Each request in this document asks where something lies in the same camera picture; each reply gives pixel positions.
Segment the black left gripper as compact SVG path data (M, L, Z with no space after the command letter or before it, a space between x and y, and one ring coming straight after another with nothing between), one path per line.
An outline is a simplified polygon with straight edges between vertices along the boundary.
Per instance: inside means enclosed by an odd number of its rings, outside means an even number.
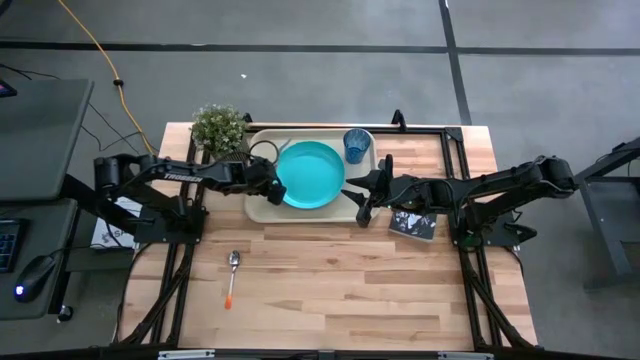
M247 195L267 196L273 205L280 205L287 188L276 174L275 165L266 159L254 159L244 169Z

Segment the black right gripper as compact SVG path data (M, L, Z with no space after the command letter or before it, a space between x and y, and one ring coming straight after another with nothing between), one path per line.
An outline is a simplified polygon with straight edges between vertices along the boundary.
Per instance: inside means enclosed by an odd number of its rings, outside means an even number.
M358 206L356 222L366 228L374 208L390 208L417 215L440 214L441 204L436 194L441 190L440 179L419 178L411 175L395 177L393 156L387 155L376 170L362 177L349 178L350 185L366 189L369 195L342 190L341 193Z

